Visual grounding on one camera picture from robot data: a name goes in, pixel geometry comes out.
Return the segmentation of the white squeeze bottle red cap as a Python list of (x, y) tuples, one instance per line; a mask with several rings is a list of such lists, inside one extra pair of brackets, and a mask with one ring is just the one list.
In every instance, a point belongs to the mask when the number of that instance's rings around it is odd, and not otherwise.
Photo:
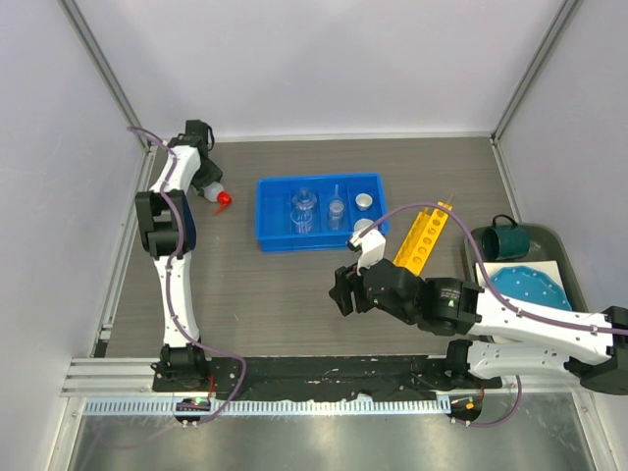
[(212, 182), (198, 190), (198, 194), (215, 205), (214, 215), (220, 214), (233, 203), (232, 196), (220, 182)]

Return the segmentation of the yellow test tube rack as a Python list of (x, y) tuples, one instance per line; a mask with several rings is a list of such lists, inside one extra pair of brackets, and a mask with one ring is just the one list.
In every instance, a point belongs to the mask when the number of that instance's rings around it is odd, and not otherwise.
[(420, 276), (445, 227), (448, 214), (425, 207), (408, 230), (393, 263), (414, 276)]

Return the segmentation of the white evaporating dish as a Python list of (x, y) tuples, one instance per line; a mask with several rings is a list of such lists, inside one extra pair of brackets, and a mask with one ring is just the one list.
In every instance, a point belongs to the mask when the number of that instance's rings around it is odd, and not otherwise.
[(362, 218), (355, 222), (353, 231), (355, 233), (363, 233), (371, 228), (374, 222), (370, 219)]

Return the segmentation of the small glass bottle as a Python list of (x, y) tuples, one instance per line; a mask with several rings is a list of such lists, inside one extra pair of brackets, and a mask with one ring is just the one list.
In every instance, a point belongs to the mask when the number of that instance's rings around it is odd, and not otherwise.
[(328, 228), (330, 231), (338, 231), (342, 225), (344, 216), (344, 203), (340, 199), (330, 202), (328, 208)]

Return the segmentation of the clear plastic funnel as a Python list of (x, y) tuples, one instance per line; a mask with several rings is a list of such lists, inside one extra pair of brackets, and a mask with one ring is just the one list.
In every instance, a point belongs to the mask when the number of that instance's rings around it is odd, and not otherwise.
[(339, 213), (344, 210), (344, 202), (340, 196), (340, 186), (335, 185), (335, 190), (329, 201), (329, 211), (333, 213)]

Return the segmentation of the glass beaker with spout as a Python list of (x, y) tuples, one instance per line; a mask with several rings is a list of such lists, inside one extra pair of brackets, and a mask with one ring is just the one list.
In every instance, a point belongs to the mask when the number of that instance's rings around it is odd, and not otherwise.
[(313, 228), (313, 211), (295, 208), (290, 212), (293, 232), (297, 235), (307, 235)]

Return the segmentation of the small white crucible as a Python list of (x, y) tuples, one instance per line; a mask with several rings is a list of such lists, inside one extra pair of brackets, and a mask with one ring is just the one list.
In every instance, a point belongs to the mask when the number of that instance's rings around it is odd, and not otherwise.
[(373, 204), (373, 198), (368, 193), (359, 193), (355, 196), (355, 205), (359, 211), (367, 211)]

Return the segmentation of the blue plastic divided bin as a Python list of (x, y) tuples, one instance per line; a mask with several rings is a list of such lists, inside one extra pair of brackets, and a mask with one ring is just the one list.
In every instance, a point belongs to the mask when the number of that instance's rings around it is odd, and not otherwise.
[[(340, 229), (328, 228), (328, 208), (335, 185), (340, 186), (344, 202), (344, 216)], [(307, 235), (293, 232), (290, 212), (292, 198), (302, 188), (312, 189), (318, 202), (313, 211), (313, 228)], [(367, 211), (359, 211), (355, 196), (368, 193), (373, 204)], [(346, 247), (356, 221), (362, 218), (377, 220), (387, 212), (384, 184), (376, 173), (339, 174), (263, 179), (256, 190), (255, 234), (264, 252), (295, 252), (328, 250)]]

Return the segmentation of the round glass flask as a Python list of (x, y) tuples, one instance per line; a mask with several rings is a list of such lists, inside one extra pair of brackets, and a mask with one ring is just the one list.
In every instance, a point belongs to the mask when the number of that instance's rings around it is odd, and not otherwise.
[(292, 198), (293, 208), (299, 211), (312, 211), (318, 202), (316, 193), (308, 188), (300, 188)]

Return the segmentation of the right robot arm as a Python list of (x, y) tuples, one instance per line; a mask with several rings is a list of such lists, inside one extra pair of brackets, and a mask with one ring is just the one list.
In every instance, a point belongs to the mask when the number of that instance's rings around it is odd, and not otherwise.
[(423, 280), (383, 259), (369, 268), (340, 267), (330, 298), (347, 316), (380, 309), (402, 323), (452, 337), (446, 381), (463, 388), (475, 379), (566, 376), (581, 387), (627, 393), (627, 311), (565, 311), (495, 294), (455, 278)]

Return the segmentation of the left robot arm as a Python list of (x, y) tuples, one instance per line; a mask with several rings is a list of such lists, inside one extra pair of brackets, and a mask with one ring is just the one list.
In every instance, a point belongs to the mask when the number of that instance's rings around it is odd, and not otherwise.
[(222, 178), (209, 158), (213, 129), (201, 120), (188, 120), (184, 131), (168, 141), (140, 127), (128, 130), (167, 154), (157, 181), (134, 198), (141, 245), (158, 274), (165, 318), (159, 359), (151, 364), (152, 389), (196, 392), (209, 383), (210, 363), (193, 313), (190, 265), (196, 227), (187, 192), (201, 192)]

